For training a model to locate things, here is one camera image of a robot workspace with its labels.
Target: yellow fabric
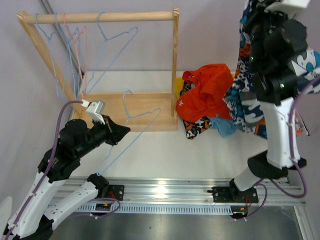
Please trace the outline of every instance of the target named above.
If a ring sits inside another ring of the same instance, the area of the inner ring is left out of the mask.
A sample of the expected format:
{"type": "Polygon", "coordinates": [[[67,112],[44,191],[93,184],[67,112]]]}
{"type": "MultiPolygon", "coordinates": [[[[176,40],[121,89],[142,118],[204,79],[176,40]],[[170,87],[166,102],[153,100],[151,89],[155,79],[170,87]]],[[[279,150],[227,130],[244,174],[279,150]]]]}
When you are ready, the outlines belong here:
{"type": "Polygon", "coordinates": [[[175,78],[175,93],[176,93],[176,99],[180,98],[180,92],[182,88],[184,87],[184,80],[181,76],[175,78]]]}

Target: red cloth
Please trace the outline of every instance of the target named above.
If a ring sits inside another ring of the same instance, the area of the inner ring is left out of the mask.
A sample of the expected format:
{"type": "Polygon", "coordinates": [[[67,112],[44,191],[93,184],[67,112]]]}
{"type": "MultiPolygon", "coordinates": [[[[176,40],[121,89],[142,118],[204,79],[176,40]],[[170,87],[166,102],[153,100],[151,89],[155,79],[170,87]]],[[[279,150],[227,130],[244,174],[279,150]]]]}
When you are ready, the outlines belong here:
{"type": "Polygon", "coordinates": [[[176,103],[179,116],[188,122],[196,122],[206,116],[231,119],[223,96],[234,81],[224,63],[208,64],[196,71],[185,71],[182,79],[195,87],[183,94],[176,103]]]}

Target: gray floor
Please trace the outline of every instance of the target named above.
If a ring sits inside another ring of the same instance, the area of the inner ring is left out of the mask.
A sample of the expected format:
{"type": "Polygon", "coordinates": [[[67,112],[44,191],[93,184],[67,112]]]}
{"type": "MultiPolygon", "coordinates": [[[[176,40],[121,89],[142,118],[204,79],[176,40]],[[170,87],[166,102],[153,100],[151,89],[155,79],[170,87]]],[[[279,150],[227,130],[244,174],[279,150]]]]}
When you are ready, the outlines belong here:
{"type": "Polygon", "coordinates": [[[247,222],[229,216],[118,213],[65,220],[51,240],[302,240],[293,207],[263,207],[247,222]]]}

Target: wooden board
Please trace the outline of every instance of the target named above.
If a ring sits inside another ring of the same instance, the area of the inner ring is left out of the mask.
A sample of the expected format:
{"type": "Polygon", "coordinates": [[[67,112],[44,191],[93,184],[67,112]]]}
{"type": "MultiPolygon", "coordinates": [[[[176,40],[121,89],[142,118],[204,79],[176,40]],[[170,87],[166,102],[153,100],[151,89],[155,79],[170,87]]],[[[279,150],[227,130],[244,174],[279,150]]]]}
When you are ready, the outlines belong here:
{"type": "MultiPolygon", "coordinates": [[[[103,115],[108,115],[119,125],[124,125],[127,115],[123,104],[123,93],[93,93],[86,96],[86,100],[101,100],[105,103],[103,115]]],[[[175,112],[171,116],[171,92],[137,92],[125,96],[125,103],[131,116],[136,116],[144,112],[152,112],[154,109],[161,108],[161,113],[154,123],[147,129],[148,132],[176,131],[178,129],[178,118],[175,112]]],[[[158,111],[146,114],[137,118],[130,119],[127,126],[132,132],[141,132],[154,118],[158,111]]],[[[74,119],[81,118],[86,121],[89,128],[93,126],[92,119],[82,110],[82,116],[76,112],[74,119]]]]}

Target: metal pole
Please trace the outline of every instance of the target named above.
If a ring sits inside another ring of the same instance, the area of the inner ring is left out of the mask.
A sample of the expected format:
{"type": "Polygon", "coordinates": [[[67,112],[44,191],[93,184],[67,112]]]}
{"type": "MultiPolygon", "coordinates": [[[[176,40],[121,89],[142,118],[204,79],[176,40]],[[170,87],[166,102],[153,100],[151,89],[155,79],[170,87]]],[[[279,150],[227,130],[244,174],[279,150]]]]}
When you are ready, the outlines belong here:
{"type": "MultiPolygon", "coordinates": [[[[50,3],[48,2],[48,0],[38,0],[38,2],[41,5],[41,7],[42,7],[42,9],[43,9],[45,14],[55,14],[55,12],[53,11],[52,7],[50,6],[50,3]]],[[[53,27],[55,32],[58,32],[58,28],[57,28],[57,26],[55,24],[52,24],[52,27],[53,27]]],[[[56,36],[57,36],[59,42],[61,43],[61,46],[65,50],[65,52],[67,52],[68,51],[67,42],[63,38],[62,34],[59,33],[56,36]]],[[[76,74],[78,75],[79,74],[79,68],[78,68],[77,58],[75,57],[75,54],[71,49],[70,49],[70,53],[71,53],[71,59],[72,59],[72,62],[73,62],[73,67],[76,70],[76,74]]]]}

